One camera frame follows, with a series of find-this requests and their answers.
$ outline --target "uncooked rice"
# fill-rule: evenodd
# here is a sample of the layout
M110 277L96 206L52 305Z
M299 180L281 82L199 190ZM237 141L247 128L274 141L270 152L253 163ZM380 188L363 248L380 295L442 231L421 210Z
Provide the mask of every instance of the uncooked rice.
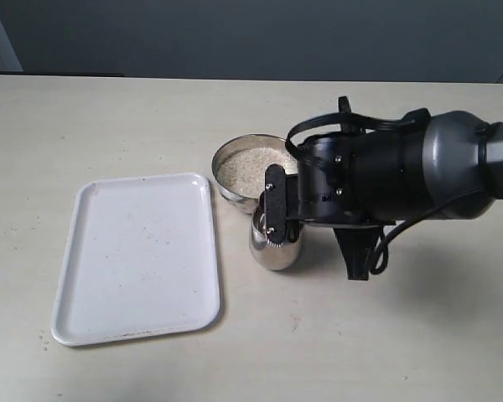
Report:
M269 147L240 151L225 160L218 170L218 181L233 193L259 198L265 186L265 171L272 164L283 166L286 174L297 172L296 161L288 152Z

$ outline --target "white table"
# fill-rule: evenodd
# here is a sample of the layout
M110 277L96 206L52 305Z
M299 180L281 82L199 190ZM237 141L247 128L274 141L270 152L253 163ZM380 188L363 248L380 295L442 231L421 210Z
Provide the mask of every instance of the white table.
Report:
M284 136L335 111L471 111L503 120L503 85L0 76L0 401L503 401L503 203L427 222L389 269L347 281L330 230L298 269L248 251L249 220L215 201L225 311L208 331L67 348L49 318L77 190L194 171L226 140Z

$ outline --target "gray wall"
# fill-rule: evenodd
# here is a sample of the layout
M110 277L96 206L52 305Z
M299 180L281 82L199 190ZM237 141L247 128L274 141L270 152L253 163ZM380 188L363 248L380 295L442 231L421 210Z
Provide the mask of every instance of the gray wall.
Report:
M503 73L503 1L0 0L0 17L27 71L471 82Z

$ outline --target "metal cup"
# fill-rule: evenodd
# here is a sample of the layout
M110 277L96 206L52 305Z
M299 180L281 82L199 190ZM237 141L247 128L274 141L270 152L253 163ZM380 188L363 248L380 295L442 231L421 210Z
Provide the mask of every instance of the metal cup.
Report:
M265 227L265 214L260 207L256 208L253 212L250 228L251 255L268 270L280 271L292 265L300 256L302 240L303 226L296 242L287 242L279 247L269 245Z

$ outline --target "metal bowl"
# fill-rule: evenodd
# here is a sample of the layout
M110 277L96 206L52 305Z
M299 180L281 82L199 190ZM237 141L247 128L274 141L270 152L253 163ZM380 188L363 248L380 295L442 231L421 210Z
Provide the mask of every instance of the metal bowl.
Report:
M216 151L211 163L212 175L215 178L216 187L220 191L221 196L246 214L253 214L253 211L257 205L259 205L258 198L250 198L233 193L220 182L218 172L220 166L222 166L229 157L232 157L238 152L259 147L269 147L283 150L284 152L286 151L285 140L283 138L270 136L268 134L248 134L242 137L233 138L222 145L218 151Z

